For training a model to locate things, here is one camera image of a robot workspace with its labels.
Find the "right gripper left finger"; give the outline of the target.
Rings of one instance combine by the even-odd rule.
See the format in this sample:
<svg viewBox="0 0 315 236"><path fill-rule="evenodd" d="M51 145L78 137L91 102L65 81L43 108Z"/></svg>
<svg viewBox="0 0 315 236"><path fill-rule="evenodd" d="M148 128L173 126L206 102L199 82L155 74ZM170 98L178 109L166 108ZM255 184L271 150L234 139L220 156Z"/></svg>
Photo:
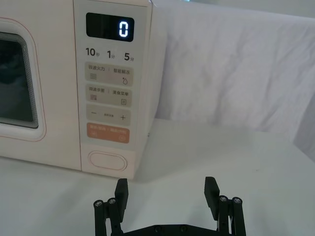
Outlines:
<svg viewBox="0 0 315 236"><path fill-rule="evenodd" d="M128 200L128 184L126 178L117 181L115 197L94 202L94 226L96 236L106 236L106 219L110 220L111 235L123 236L121 223L124 218Z"/></svg>

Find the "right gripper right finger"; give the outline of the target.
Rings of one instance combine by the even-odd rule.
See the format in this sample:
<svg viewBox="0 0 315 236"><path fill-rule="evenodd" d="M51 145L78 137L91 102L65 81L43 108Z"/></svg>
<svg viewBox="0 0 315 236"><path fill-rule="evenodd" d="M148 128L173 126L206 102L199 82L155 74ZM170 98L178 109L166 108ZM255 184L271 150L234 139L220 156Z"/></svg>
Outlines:
<svg viewBox="0 0 315 236"><path fill-rule="evenodd" d="M243 215L243 201L239 197L229 199L220 194L214 177L206 177L204 195L211 210L217 229L213 236L245 236L246 228Z"/></svg>

